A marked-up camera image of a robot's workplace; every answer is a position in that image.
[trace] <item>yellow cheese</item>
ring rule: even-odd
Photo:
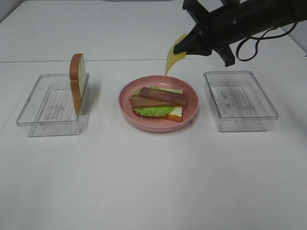
[[[164,74],[164,79],[166,78],[166,75],[168,71],[171,69],[171,67],[178,62],[181,59],[184,59],[187,55],[186,52],[181,52],[179,54],[174,54],[174,47],[177,45],[179,42],[181,42],[187,35],[183,34],[170,48],[167,58],[166,58],[166,66],[165,66],[165,74]]]

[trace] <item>bread crust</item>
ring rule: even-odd
[[[75,113],[77,114],[81,105],[81,92],[79,88],[78,66],[83,54],[74,54],[71,58],[71,65],[69,68],[69,77],[71,80],[71,94]]]

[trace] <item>white wall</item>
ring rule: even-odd
[[[4,2],[10,2],[10,1],[16,2],[17,0],[4,0]],[[155,0],[106,0],[106,1],[155,1]],[[214,9],[211,9],[213,5],[216,8],[222,5],[219,0],[199,0],[199,2],[203,6],[205,6],[209,11],[214,10]],[[289,28],[290,28],[289,26],[283,27],[285,31],[287,31]],[[292,31],[292,33],[290,34],[290,37],[292,37],[292,39],[295,40],[295,42],[307,53],[307,21],[300,22],[297,25],[297,27],[294,29],[294,31]]]
[[[21,4],[22,0],[0,0],[0,22]]]
[[[285,26],[283,29],[288,31],[290,28]],[[307,53],[307,21],[299,22],[289,35]]]

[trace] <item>cheese slice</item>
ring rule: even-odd
[[[86,84],[86,70],[83,54],[74,54],[72,56],[69,77],[71,80],[73,105],[75,113],[78,114]]]
[[[187,35],[183,34],[170,48],[167,58],[166,58],[166,66],[165,66],[165,74],[164,74],[164,79],[166,78],[166,75],[168,71],[171,69],[171,67],[178,62],[181,59],[184,59],[187,55],[186,51],[181,52],[179,54],[174,54],[174,47],[177,45],[179,42],[181,42]]]

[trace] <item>plate rim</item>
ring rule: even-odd
[[[122,114],[124,114],[124,118],[125,119],[128,119],[130,121],[130,123],[133,125],[133,126],[136,126],[134,123],[138,124],[139,126],[146,126],[148,128],[152,128],[152,129],[170,129],[170,128],[174,128],[174,129],[171,129],[171,130],[168,130],[168,131],[152,131],[152,130],[148,130],[148,129],[144,129],[144,128],[141,128],[139,126],[136,126],[137,128],[139,129],[142,129],[142,130],[146,130],[146,131],[151,131],[151,132],[170,132],[170,131],[175,131],[177,129],[180,129],[182,128],[184,125],[187,125],[196,115],[198,109],[199,109],[199,105],[200,105],[200,101],[199,101],[199,97],[195,91],[195,89],[187,82],[185,82],[184,80],[182,79],[179,79],[179,78],[175,78],[175,77],[172,77],[172,76],[167,76],[167,78],[172,78],[176,81],[181,81],[183,82],[185,85],[188,85],[194,92],[194,94],[196,95],[196,98],[197,98],[197,106],[196,106],[196,109],[193,111],[193,114],[186,120],[184,121],[183,123],[181,122],[177,122],[177,124],[173,125],[173,126],[164,126],[164,127],[157,127],[157,126],[151,126],[151,125],[145,125],[144,123],[142,122],[139,122],[139,121],[136,121],[134,120],[133,118],[131,118],[125,111],[124,109],[122,108],[121,104],[120,104],[120,96],[122,95],[122,92],[123,90],[129,86],[130,84],[132,84],[133,82],[135,81],[139,81],[141,79],[145,79],[145,78],[150,78],[150,77],[164,77],[164,75],[148,75],[148,76],[143,76],[143,77],[139,77],[139,78],[136,78],[130,82],[128,82],[126,85],[124,85],[122,87],[122,89],[120,90],[119,94],[118,94],[118,105],[119,105],[119,108],[122,112]]]

